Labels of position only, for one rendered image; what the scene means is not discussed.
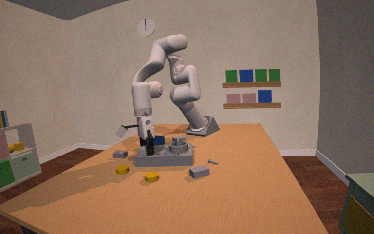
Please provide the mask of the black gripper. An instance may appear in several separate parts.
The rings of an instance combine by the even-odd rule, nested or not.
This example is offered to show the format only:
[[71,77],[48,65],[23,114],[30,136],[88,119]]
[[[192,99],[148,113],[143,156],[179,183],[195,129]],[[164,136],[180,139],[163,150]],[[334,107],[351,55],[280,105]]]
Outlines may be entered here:
[[[135,115],[134,115],[135,116]],[[145,116],[135,116],[137,117],[137,127],[138,135],[140,137],[140,147],[146,146],[147,155],[154,155],[154,139],[155,139],[155,132],[154,132],[154,125],[151,115]],[[147,139],[148,138],[148,139]],[[149,142],[148,142],[149,141]]]

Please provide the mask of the grey toothed gear with red arrow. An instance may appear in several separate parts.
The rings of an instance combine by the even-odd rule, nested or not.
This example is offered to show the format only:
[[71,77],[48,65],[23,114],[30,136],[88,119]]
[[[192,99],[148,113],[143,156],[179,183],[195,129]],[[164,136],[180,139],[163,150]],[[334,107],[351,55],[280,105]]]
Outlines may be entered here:
[[145,145],[145,146],[141,146],[141,147],[140,147],[140,154],[141,154],[141,155],[147,156],[146,146],[147,146],[147,145]]

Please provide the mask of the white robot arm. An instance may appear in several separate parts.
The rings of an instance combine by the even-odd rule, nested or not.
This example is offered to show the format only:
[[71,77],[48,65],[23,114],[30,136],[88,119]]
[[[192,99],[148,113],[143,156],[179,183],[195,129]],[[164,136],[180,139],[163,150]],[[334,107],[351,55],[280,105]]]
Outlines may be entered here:
[[[171,101],[181,110],[194,132],[202,131],[208,124],[202,117],[202,110],[194,101],[200,99],[200,83],[198,71],[193,65],[184,66],[183,58],[176,52],[186,49],[187,38],[182,35],[170,35],[155,41],[150,50],[148,62],[136,73],[132,84],[133,106],[135,116],[152,114],[151,98],[162,95],[163,87],[159,82],[144,82],[148,77],[164,68],[167,58],[170,65],[171,81],[175,85],[189,83],[172,89]],[[183,67],[184,66],[184,67]]]

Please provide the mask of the yellow round disc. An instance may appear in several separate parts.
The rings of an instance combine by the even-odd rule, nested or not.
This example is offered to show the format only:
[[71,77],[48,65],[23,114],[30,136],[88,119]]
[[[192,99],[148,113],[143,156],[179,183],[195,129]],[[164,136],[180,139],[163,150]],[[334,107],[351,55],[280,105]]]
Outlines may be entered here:
[[157,182],[159,180],[159,174],[157,172],[145,173],[145,181],[149,183]]
[[129,167],[127,165],[120,165],[116,167],[116,173],[119,175],[124,175],[129,172]]

